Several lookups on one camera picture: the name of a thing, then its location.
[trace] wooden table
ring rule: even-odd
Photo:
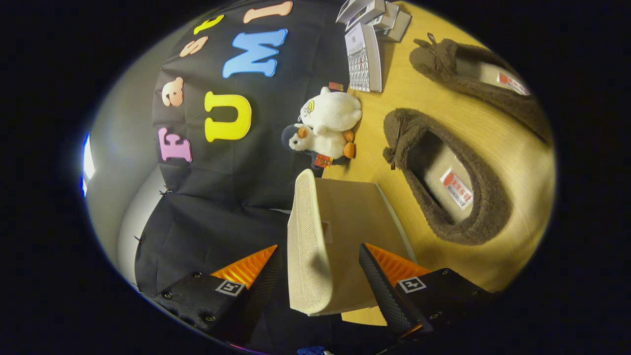
[[[408,56],[415,38],[444,38],[483,46],[455,25],[405,2],[396,2],[412,16],[402,43],[380,42],[381,93],[348,92],[362,102],[363,118],[355,127],[355,158],[333,166],[323,177],[378,183],[394,207],[421,266],[449,267],[490,292],[504,289],[533,255],[550,218],[555,194],[555,150],[512,116],[474,97],[450,91],[414,70]],[[384,160],[386,114],[398,107],[425,112],[450,129],[484,158],[512,202],[504,229],[480,246],[443,241],[429,228],[403,173]],[[378,307],[343,313],[348,322],[385,325]]]

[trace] peach letter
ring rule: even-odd
[[[243,16],[243,23],[248,23],[255,18],[271,16],[271,15],[280,15],[285,16],[288,13],[292,12],[293,2],[285,1],[282,4],[268,6],[267,8],[262,9],[249,9]]]
[[[202,47],[204,47],[204,44],[207,40],[208,36],[201,37],[198,40],[192,40],[190,43],[184,46],[184,49],[182,49],[182,52],[180,52],[180,57],[183,58],[188,56],[189,54],[197,53]]]

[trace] brown fuzzy slipper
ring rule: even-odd
[[[478,245],[502,230],[511,205],[498,177],[473,149],[413,109],[390,112],[384,133],[390,145],[384,158],[403,171],[439,238]]]
[[[439,44],[415,39],[419,48],[410,63],[421,74],[450,90],[472,95],[516,117],[544,141],[553,135],[546,116],[523,85],[524,80],[488,49],[444,39]]]

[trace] white box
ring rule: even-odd
[[[366,24],[384,13],[386,13],[386,2],[384,0],[373,0],[370,4],[357,11],[353,18],[346,22],[346,31],[353,28],[357,23]]]
[[[339,9],[338,18],[335,20],[336,23],[346,23],[353,16],[364,8],[366,5],[370,4],[372,0],[346,0],[344,5]]]
[[[386,1],[386,13],[375,17],[374,20],[368,22],[367,25],[373,26],[375,31],[390,29],[394,27],[394,21],[398,13],[399,6]]]

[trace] foam letter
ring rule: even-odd
[[[234,122],[214,122],[210,117],[204,122],[206,140],[238,140],[250,130],[252,108],[250,102],[241,95],[214,95],[207,92],[204,98],[204,108],[210,112],[213,107],[230,106],[237,109],[237,119]]]
[[[162,127],[158,130],[158,139],[160,140],[162,160],[167,161],[168,158],[183,158],[187,162],[191,162],[191,143],[189,140],[182,140],[182,144],[175,144],[175,142],[180,140],[180,136],[175,133],[167,135],[166,127]]]
[[[201,37],[198,40],[192,40],[191,43],[188,43],[184,46],[184,49],[182,49],[182,52],[180,52],[180,57],[183,58],[188,56],[189,54],[197,53],[202,47],[204,47],[204,44],[207,40],[208,36]]]
[[[232,41],[232,46],[245,49],[247,52],[239,54],[223,65],[223,77],[228,78],[234,73],[263,73],[267,77],[274,75],[276,71],[275,59],[263,63],[255,63],[255,61],[277,54],[276,49],[266,47],[263,44],[278,47],[283,44],[286,36],[287,30],[284,28],[275,32],[238,34]]]
[[[217,16],[217,18],[215,18],[212,21],[209,21],[209,20],[204,21],[201,25],[195,27],[195,29],[193,30],[193,34],[196,35],[199,33],[199,31],[203,31],[203,30],[206,30],[207,28],[211,28],[212,26],[215,26],[217,23],[221,22],[221,19],[223,19],[223,15]]]
[[[249,9],[243,16],[243,23],[248,23],[255,18],[271,16],[271,15],[280,15],[285,16],[288,13],[292,12],[293,2],[285,1],[282,4],[268,6],[267,8],[262,9]]]
[[[162,102],[164,106],[180,106],[184,100],[184,94],[182,94],[182,87],[184,81],[179,76],[174,81],[170,81],[162,87]]]

